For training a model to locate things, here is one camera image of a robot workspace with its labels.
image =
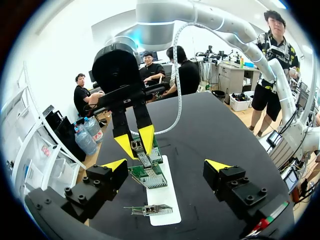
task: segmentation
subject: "trash bin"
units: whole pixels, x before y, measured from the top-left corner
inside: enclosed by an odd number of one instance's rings
[[[222,103],[224,103],[224,100],[225,100],[225,97],[226,97],[226,94],[225,94],[224,91],[214,90],[214,91],[211,91],[211,92],[217,99],[219,99]]]

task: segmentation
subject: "black shorts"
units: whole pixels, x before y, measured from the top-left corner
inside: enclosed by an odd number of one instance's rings
[[[274,122],[277,120],[281,110],[278,94],[273,93],[270,89],[266,89],[259,84],[256,85],[254,90],[252,107],[257,111],[262,111],[266,107],[266,114],[268,114]]]

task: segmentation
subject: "cabinet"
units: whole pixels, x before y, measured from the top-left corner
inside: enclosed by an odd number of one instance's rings
[[[73,187],[80,167],[86,167],[62,144],[37,107],[26,63],[23,72],[25,84],[18,84],[18,91],[1,108],[4,160],[22,200],[33,189],[48,186],[64,197],[64,188]]]
[[[230,104],[229,94],[255,90],[260,71],[247,66],[241,68],[234,62],[222,62],[219,64],[218,75],[218,89],[225,92],[224,101]],[[250,83],[244,84],[244,78],[250,79]]]

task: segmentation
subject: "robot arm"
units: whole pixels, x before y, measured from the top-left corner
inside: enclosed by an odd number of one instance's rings
[[[275,88],[282,109],[282,124],[286,125],[296,112],[295,102],[284,71],[277,59],[267,61],[260,49],[252,42],[256,32],[246,21],[228,12],[198,2],[186,0],[138,0],[136,19],[140,26],[141,46],[148,51],[162,51],[172,44],[174,21],[195,22],[224,40],[229,46],[241,50],[263,74],[266,80],[275,80]],[[319,130],[309,129],[297,116],[283,135],[292,149],[298,149],[296,156],[319,148]]]

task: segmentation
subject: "hand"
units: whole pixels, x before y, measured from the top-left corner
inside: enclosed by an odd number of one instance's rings
[[[148,82],[148,81],[151,81],[151,80],[152,80],[152,78],[150,76],[150,77],[147,77],[145,80],[143,80],[143,82],[145,83],[145,82]]]
[[[290,77],[292,77],[293,79],[297,79],[298,78],[298,75],[299,73],[297,71],[294,71],[294,70],[289,70],[289,75]]]

